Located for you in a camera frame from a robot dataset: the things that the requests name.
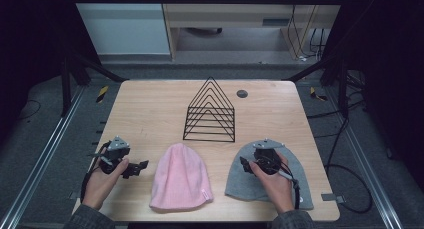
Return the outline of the aluminium floor rail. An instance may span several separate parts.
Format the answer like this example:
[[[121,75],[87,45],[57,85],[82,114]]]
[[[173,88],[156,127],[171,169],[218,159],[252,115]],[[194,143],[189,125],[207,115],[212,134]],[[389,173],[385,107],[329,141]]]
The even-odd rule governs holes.
[[[85,90],[85,86],[76,87],[76,91],[71,99],[68,111],[58,121],[55,129],[49,137],[49,140],[41,151],[41,154],[38,156],[36,163],[32,167],[30,174],[19,191],[19,194],[15,198],[11,207],[7,210],[3,219],[0,221],[0,229],[15,229],[17,227],[50,163],[50,160],[55,154],[71,120],[74,117]]]
[[[338,93],[336,92],[336,89],[325,88],[325,92],[329,96],[330,105],[334,108],[338,106]],[[342,96],[342,99],[347,99],[349,112],[349,110],[353,109],[353,107],[350,107],[349,109],[349,106],[353,103],[359,102],[362,98],[360,97],[359,91],[354,91],[353,89],[348,88],[347,93]],[[402,225],[386,190],[372,167],[371,162],[366,157],[363,147],[354,132],[354,128],[350,125],[350,122],[352,122],[351,119],[349,119],[344,126],[344,132],[348,141],[348,148],[353,155],[362,179],[370,191],[373,205],[378,210],[387,229],[404,229],[404,226]]]

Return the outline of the black wire rack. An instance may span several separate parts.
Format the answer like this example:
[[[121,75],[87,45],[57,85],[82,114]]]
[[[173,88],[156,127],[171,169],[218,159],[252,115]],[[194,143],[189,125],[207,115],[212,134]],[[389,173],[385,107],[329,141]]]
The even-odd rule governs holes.
[[[209,77],[189,103],[183,139],[207,142],[236,140],[235,108],[213,77]]]

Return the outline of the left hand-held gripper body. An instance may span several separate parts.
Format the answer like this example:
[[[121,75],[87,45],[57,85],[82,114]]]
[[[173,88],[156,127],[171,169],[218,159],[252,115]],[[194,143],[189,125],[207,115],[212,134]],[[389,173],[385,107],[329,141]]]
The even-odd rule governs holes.
[[[104,143],[98,152],[91,154],[94,162],[89,172],[100,168],[104,173],[112,173],[122,158],[130,152],[130,145],[119,136],[115,136],[112,140]]]

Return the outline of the yellow black striped tape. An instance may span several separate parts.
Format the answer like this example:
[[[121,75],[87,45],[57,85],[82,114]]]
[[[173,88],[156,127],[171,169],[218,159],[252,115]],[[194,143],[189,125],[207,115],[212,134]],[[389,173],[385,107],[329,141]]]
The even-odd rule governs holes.
[[[107,91],[108,91],[108,88],[109,88],[109,86],[103,86],[103,87],[100,89],[99,94],[98,94],[98,96],[97,96],[97,98],[96,98],[96,103],[101,103],[101,102],[103,101],[103,99],[104,99],[104,97],[105,97],[105,94],[106,94],[106,93],[107,93]]]
[[[310,87],[310,96],[311,98],[315,98],[320,101],[327,101],[328,98],[326,96],[318,95],[314,87]]]

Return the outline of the light wooden desk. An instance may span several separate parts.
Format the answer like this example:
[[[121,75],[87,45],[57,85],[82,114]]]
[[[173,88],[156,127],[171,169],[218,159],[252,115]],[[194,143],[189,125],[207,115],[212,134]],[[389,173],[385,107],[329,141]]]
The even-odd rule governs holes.
[[[307,55],[304,44],[312,29],[330,29],[338,5],[165,4],[170,33],[181,28],[278,28],[294,59]]]

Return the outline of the black metal frame stand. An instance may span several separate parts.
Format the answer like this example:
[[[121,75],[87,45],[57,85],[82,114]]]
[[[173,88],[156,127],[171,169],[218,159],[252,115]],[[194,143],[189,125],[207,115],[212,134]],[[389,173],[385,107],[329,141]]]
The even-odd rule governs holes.
[[[93,69],[94,71],[102,74],[103,76],[111,79],[114,82],[124,82],[127,78],[120,77],[109,70],[105,69],[102,65],[90,61],[80,54],[72,56],[65,56],[61,62],[61,82],[62,82],[62,113],[64,117],[71,109],[71,82],[70,76],[73,76],[78,85],[87,85],[91,78],[86,72],[86,68]]]
[[[347,74],[348,63],[344,56],[328,56],[319,62],[309,66],[295,75],[286,78],[286,81],[297,82],[318,69],[323,69],[324,73],[320,78],[323,86],[330,86],[335,80],[338,80],[338,109],[344,118],[348,117],[348,101],[347,101]]]

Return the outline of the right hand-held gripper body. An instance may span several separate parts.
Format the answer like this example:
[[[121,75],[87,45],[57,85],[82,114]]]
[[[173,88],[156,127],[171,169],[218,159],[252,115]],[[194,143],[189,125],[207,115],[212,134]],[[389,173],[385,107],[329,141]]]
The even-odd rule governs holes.
[[[253,143],[256,164],[266,174],[273,175],[282,169],[282,160],[277,154],[277,150],[282,146],[282,143],[270,139]]]

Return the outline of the grey knit beanie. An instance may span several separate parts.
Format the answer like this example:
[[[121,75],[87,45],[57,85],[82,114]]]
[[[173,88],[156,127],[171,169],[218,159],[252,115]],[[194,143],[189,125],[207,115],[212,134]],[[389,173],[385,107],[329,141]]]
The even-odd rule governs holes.
[[[269,201],[267,193],[259,179],[253,174],[244,172],[243,165],[240,163],[240,156],[248,161],[256,161],[254,158],[254,142],[244,145],[235,156],[227,178],[225,194],[240,200]],[[299,208],[312,210],[314,205],[303,166],[292,151],[284,144],[277,152],[288,159],[288,168],[299,184]]]

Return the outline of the person's left hand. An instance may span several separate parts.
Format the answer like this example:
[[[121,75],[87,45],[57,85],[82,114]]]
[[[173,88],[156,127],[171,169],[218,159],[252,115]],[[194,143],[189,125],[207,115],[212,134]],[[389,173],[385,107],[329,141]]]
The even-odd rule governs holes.
[[[110,174],[105,174],[101,169],[95,169],[86,184],[82,204],[99,210],[128,164],[129,160],[125,157]]]

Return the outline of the pink knit beanie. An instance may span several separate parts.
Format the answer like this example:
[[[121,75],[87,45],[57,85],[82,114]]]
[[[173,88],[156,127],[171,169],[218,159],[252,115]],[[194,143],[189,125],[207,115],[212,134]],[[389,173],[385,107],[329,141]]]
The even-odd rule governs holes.
[[[160,211],[182,211],[213,200],[202,158],[182,143],[171,145],[159,160],[149,206]]]

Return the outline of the white panel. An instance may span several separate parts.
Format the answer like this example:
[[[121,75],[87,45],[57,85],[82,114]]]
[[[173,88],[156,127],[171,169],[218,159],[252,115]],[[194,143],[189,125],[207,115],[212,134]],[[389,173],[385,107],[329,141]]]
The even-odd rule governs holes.
[[[160,4],[78,3],[100,55],[170,54]]]

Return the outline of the grey tape strip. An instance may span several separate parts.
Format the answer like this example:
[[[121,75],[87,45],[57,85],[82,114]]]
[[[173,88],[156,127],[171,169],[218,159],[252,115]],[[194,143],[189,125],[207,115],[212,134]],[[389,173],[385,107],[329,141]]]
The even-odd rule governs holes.
[[[337,204],[345,203],[345,198],[342,195],[335,195],[333,193],[322,193],[321,198],[323,201],[335,201]]]

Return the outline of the person's right hand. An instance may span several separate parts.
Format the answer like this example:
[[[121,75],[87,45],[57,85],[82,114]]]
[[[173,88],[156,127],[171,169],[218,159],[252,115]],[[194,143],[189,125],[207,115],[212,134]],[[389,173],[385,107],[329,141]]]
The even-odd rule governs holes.
[[[264,187],[278,214],[295,209],[292,201],[292,183],[290,180],[278,173],[268,175],[254,162],[250,162],[249,165]]]

